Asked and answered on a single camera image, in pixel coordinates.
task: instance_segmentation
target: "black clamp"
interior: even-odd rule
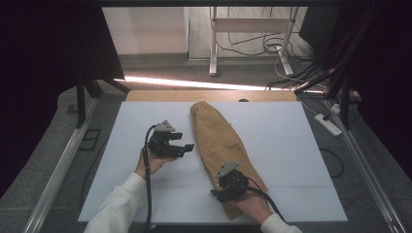
[[[170,145],[170,140],[182,139],[183,133],[173,133],[176,129],[167,121],[158,124],[154,128],[154,134],[149,140],[149,148],[159,157],[183,157],[185,152],[193,150],[194,144],[186,144],[184,147]]]
[[[236,200],[246,192],[246,189],[241,187],[249,185],[248,178],[236,170],[237,166],[239,162],[223,163],[219,172],[214,175],[215,178],[219,178],[219,186],[223,190],[210,191],[221,203]]]

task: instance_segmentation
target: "metal frame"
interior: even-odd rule
[[[331,100],[326,101],[326,105],[331,109]],[[403,226],[399,215],[397,214],[394,205],[392,204],[388,194],[385,192],[382,185],[379,183],[376,178],[371,166],[369,165],[366,157],[361,151],[360,146],[355,140],[352,132],[347,130],[339,117],[335,114],[332,114],[333,120],[338,124],[338,127],[342,129],[343,138],[345,140],[346,146],[348,147],[352,157],[358,165],[363,180],[365,181],[367,187],[369,188],[370,193],[375,199],[375,202],[382,213],[382,216],[385,219],[385,222],[388,224],[389,228],[394,233],[403,232],[406,233],[406,229]]]
[[[285,33],[284,42],[281,47],[277,47],[279,56],[281,57],[282,65],[288,77],[293,75],[293,70],[286,57],[287,47],[294,22],[297,15],[298,7],[292,7],[290,18],[218,18],[217,7],[212,8],[212,43],[210,48],[210,65],[209,75],[216,76],[218,74],[218,50],[216,36],[218,32],[246,32],[246,33]]]
[[[36,204],[30,218],[28,219],[26,226],[24,227],[24,233],[39,232],[45,222],[48,212],[52,206],[55,196],[66,176],[66,173],[72,163],[73,157],[82,141],[83,136],[86,133],[87,127],[90,123],[90,118],[98,103],[98,99],[92,98],[88,101],[86,108],[86,119],[79,128],[75,128],[66,148],[63,151],[54,171],[51,174],[51,178],[48,181],[39,201]]]

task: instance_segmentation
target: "hand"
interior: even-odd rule
[[[157,172],[163,164],[167,162],[174,161],[178,159],[177,157],[158,157],[148,148],[148,158],[149,158],[149,167],[151,169],[151,175]],[[145,162],[143,160],[143,150],[140,150],[140,158],[139,162],[137,163],[136,170],[134,173],[139,175],[141,178],[146,179],[146,169],[145,169]]]
[[[258,189],[258,186],[253,182],[249,182],[249,186]],[[267,201],[257,193],[251,191],[246,191],[243,196],[228,203],[239,208],[243,214],[252,217],[260,225],[272,215]]]

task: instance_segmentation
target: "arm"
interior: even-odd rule
[[[258,188],[254,183],[250,183],[250,186]],[[278,214],[273,214],[267,201],[254,192],[247,191],[242,197],[229,203],[256,220],[263,233],[301,233],[297,227],[282,221]]]
[[[148,151],[151,174],[160,169],[164,163],[176,160],[176,158],[158,158],[150,150]],[[87,224],[85,232],[128,232],[139,206],[146,201],[143,199],[146,193],[145,178],[146,170],[141,153],[134,173],[106,197],[97,214]]]

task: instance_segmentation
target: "gray carpet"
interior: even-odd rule
[[[295,64],[296,71],[304,64]],[[207,65],[160,66],[156,64],[126,69],[127,76],[179,79],[207,83],[236,83],[265,86],[268,82],[279,81],[275,75],[273,61],[256,65],[225,63],[218,67],[219,77],[208,76]],[[89,125],[89,137],[99,132],[96,144],[84,140],[76,153],[41,232],[83,232],[84,225],[77,222],[81,211],[82,199],[88,192],[97,169],[105,142],[110,136],[120,103],[126,95],[112,86],[99,82],[105,91],[99,100]],[[195,89],[195,87],[176,87],[140,83],[125,83],[132,89]],[[0,232],[21,232],[35,207],[49,177],[62,154],[77,122],[76,89],[61,94],[58,110],[45,133],[43,140],[33,152],[30,160],[21,171],[13,185],[0,200]],[[322,101],[321,95],[313,95]],[[316,113],[326,113],[318,101],[305,94],[299,98]],[[348,216],[348,222],[295,223],[303,232],[390,232],[381,212],[376,205],[359,169],[350,155],[342,138],[332,137],[318,122],[314,114],[305,110],[309,123],[320,148],[331,150],[343,161],[345,170],[333,183]],[[398,164],[373,132],[362,121],[356,106],[350,108],[351,131],[376,172],[382,186],[388,192],[403,223],[412,228],[412,183],[401,171]],[[337,174],[341,166],[328,151],[321,150],[329,172]],[[132,225],[130,232],[139,232],[139,225]],[[158,226],[154,232],[258,232],[255,226],[227,228],[212,226]]]

